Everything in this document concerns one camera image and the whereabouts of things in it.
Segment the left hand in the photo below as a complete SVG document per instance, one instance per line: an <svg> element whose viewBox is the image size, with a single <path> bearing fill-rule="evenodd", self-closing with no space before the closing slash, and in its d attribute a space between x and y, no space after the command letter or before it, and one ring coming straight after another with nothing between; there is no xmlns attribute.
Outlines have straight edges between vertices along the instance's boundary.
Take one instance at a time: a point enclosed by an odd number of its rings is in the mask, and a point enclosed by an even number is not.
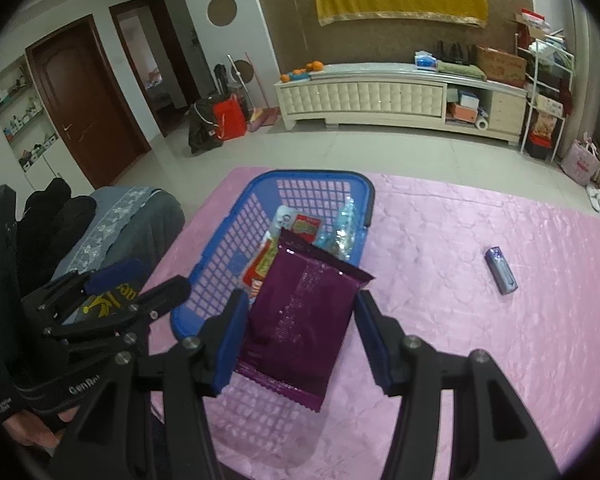
<svg viewBox="0 0 600 480"><path fill-rule="evenodd" d="M2 426L18 444L40 448L57 448L66 432L65 429L53 432L42 419L27 411L13 414L2 422Z"/></svg>

